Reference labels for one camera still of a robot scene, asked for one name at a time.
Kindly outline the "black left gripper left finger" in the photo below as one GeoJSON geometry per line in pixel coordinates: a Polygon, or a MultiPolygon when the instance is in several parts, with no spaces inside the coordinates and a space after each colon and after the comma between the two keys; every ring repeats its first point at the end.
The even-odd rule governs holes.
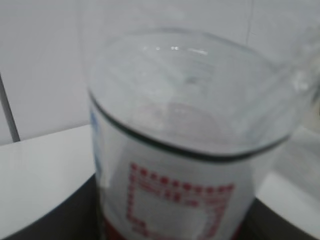
{"type": "Polygon", "coordinates": [[[11,207],[0,231],[2,240],[99,240],[95,175],[54,202],[11,207]]]}

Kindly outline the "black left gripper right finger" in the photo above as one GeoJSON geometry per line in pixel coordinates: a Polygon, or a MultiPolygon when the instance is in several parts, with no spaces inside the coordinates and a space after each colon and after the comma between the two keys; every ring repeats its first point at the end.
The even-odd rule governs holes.
{"type": "Polygon", "coordinates": [[[318,240],[255,199],[238,232],[240,240],[318,240]]]}

